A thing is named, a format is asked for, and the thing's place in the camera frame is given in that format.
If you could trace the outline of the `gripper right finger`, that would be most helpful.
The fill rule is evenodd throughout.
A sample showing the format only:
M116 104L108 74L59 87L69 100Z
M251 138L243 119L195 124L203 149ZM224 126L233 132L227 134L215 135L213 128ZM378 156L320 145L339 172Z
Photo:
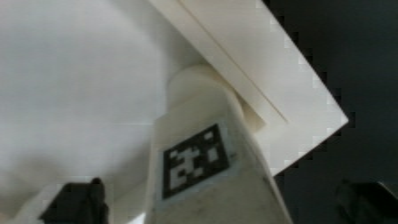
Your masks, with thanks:
M398 183L343 180L336 202L341 224L398 224Z

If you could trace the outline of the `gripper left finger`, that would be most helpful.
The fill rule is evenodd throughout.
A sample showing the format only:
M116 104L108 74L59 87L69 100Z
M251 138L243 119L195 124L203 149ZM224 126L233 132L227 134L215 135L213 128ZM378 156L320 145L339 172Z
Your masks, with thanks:
M11 224L108 224L101 179L50 185L25 203Z

